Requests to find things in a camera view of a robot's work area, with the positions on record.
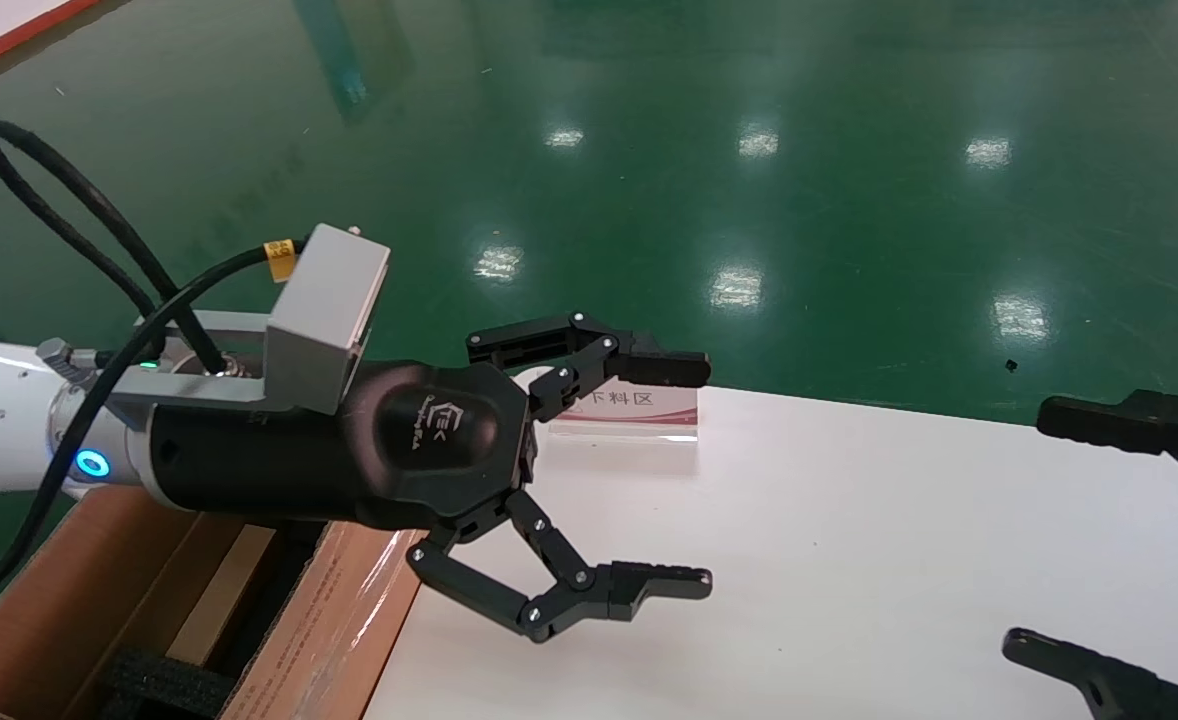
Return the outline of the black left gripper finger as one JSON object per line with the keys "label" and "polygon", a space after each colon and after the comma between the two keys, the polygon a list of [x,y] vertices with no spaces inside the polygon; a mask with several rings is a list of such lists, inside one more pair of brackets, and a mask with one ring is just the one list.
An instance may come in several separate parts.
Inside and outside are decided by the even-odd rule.
{"label": "black left gripper finger", "polygon": [[531,420],[571,412],[605,423],[695,423],[695,391],[712,378],[708,356],[668,351],[650,333],[621,331],[585,313],[548,316],[466,336],[471,364],[503,372],[545,366],[530,381]]}
{"label": "black left gripper finger", "polygon": [[[552,575],[548,592],[528,597],[449,556],[456,544],[479,539],[505,521]],[[487,503],[464,524],[434,527],[408,551],[408,561],[425,587],[534,643],[544,643],[584,620],[630,623],[648,597],[704,600],[713,592],[712,570],[704,568],[622,561],[588,564],[524,489]]]}

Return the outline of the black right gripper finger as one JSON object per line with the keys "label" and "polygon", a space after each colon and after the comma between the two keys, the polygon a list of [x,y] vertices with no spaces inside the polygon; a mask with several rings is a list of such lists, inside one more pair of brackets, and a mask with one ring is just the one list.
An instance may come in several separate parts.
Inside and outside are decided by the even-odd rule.
{"label": "black right gripper finger", "polygon": [[1178,461],[1178,395],[1137,389],[1113,405],[1052,396],[1043,401],[1035,429],[1052,438]]}
{"label": "black right gripper finger", "polygon": [[1033,630],[1010,630],[1002,656],[1073,685],[1093,719],[1178,719],[1178,683],[1152,671]]}

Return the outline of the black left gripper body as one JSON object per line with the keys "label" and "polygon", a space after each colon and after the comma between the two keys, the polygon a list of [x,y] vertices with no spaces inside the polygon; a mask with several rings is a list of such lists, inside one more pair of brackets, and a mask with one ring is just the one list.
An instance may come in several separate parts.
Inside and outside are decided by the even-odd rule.
{"label": "black left gripper body", "polygon": [[165,506],[380,530],[489,530],[532,460],[529,399],[490,364],[366,363],[333,414],[155,407]]}

